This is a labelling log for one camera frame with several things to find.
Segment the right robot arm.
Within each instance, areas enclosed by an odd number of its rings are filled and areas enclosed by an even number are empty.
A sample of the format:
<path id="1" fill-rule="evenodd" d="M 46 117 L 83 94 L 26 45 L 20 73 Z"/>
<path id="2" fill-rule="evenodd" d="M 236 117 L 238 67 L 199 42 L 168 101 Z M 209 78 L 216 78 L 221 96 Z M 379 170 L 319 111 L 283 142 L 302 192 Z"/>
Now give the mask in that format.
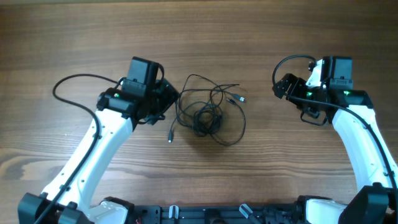
<path id="1" fill-rule="evenodd" d="M 330 123 L 341 138 L 358 192 L 349 204 L 301 196 L 294 223 L 397 223 L 397 164 L 383 140 L 374 105 L 364 90 L 353 88 L 350 57 L 326 56 L 311 62 L 308 80 L 287 73 L 272 82 L 276 97 L 293 103 L 302 115 Z"/>

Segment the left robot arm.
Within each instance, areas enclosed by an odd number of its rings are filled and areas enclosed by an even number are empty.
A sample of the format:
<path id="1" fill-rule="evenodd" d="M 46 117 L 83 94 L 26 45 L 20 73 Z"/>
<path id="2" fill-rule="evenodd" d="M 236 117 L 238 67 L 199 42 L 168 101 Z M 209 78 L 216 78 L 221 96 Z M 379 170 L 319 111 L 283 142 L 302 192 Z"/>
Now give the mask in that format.
<path id="1" fill-rule="evenodd" d="M 20 223 L 134 223 L 134 204 L 115 197 L 92 207 L 93 194 L 116 151 L 139 124 L 154 125 L 178 98 L 161 64 L 133 57 L 126 77 L 102 92 L 90 128 L 60 173 L 40 195 L 18 204 Z"/>

